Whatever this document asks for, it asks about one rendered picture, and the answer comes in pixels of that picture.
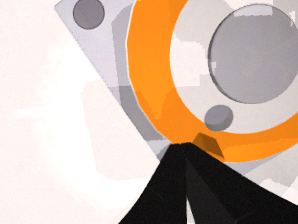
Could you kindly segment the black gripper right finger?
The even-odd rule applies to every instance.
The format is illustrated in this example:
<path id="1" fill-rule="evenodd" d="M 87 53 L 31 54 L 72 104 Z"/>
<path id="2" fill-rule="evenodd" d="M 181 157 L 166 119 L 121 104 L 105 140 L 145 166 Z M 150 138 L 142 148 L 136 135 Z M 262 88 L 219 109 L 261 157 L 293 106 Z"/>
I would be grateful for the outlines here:
<path id="1" fill-rule="evenodd" d="M 197 145 L 180 145 L 194 224 L 298 224 L 298 204 L 241 176 Z"/>

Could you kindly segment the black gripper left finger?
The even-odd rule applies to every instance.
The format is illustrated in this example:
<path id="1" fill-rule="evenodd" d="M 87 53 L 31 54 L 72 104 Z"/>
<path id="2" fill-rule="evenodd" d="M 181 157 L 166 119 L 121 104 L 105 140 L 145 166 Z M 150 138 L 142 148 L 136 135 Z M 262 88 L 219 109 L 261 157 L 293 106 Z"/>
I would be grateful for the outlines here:
<path id="1" fill-rule="evenodd" d="M 170 144 L 144 192 L 118 224 L 188 224 L 186 198 L 184 152 L 180 143 Z"/>

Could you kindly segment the orange and white round plate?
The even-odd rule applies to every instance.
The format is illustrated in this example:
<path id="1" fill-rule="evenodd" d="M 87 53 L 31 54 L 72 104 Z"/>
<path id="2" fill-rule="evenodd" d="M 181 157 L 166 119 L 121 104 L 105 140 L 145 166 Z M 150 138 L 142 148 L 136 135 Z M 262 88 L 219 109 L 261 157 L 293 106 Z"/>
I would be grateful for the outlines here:
<path id="1" fill-rule="evenodd" d="M 261 104 L 239 103 L 210 79 L 214 31 L 249 4 L 277 7 L 298 30 L 298 0 L 134 0 L 126 30 L 128 79 L 142 112 L 170 143 L 192 143 L 222 163 L 266 159 L 298 143 L 298 72 L 281 96 Z M 229 115 L 206 123 L 216 105 Z"/>

